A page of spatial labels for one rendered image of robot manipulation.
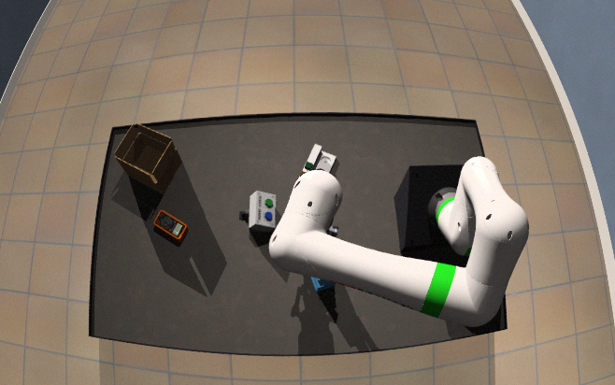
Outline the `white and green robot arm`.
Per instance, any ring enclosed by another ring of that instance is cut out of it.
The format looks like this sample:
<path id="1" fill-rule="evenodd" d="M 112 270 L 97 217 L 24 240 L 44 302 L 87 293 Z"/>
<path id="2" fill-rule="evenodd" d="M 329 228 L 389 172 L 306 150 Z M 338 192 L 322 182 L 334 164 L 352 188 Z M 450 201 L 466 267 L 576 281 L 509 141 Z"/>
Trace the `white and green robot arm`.
<path id="1" fill-rule="evenodd" d="M 295 182 L 270 238 L 270 256 L 288 272 L 368 292 L 444 321 L 481 326 L 498 312 L 529 236 L 524 210 L 507 195 L 496 171 L 487 158 L 474 157 L 465 163 L 457 189 L 437 191 L 428 204 L 432 225 L 457 254 L 470 255 L 466 268 L 370 250 L 328 235 L 342 190 L 321 170 Z"/>

